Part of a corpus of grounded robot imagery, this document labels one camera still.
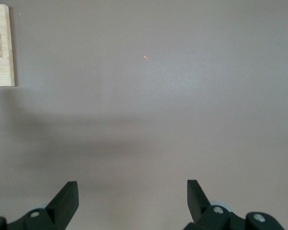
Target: light wood board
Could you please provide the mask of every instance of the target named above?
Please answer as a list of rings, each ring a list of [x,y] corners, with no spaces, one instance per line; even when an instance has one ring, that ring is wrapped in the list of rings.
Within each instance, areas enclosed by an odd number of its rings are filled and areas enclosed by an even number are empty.
[[[0,4],[0,86],[14,86],[9,8]]]

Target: screw head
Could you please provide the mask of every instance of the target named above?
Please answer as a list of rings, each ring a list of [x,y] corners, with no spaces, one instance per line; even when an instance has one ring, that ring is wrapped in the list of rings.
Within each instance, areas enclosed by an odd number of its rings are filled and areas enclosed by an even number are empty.
[[[259,222],[265,222],[265,218],[263,217],[263,215],[260,215],[260,214],[254,214],[253,215],[254,219],[259,221]]]
[[[35,211],[30,214],[30,217],[33,218],[33,217],[37,217],[38,215],[39,215],[39,211]]]
[[[221,207],[214,207],[213,211],[217,214],[223,214],[224,213],[224,211]]]

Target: wooden block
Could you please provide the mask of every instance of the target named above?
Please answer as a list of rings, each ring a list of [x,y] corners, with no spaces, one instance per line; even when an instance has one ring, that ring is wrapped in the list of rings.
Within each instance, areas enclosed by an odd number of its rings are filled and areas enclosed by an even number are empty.
[[[0,4],[0,86],[14,86],[9,8]]]

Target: gray surface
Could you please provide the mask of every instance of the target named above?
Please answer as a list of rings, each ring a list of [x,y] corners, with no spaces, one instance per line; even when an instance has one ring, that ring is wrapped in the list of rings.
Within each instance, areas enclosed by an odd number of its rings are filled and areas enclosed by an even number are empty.
[[[288,229],[288,0],[4,3],[0,215],[77,180],[69,230],[180,230],[198,179]]]

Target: metal screw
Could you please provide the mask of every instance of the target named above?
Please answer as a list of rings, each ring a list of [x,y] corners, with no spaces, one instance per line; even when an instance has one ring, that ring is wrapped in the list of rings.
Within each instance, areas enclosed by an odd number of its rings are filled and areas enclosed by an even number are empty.
[[[37,217],[39,215],[39,211],[36,211],[36,212],[32,212],[31,214],[30,214],[30,217]]]
[[[265,218],[262,215],[258,214],[258,213],[254,214],[253,217],[254,217],[255,220],[257,220],[259,222],[265,222]]]
[[[221,207],[214,207],[213,211],[217,214],[223,214],[224,213],[224,211]]]

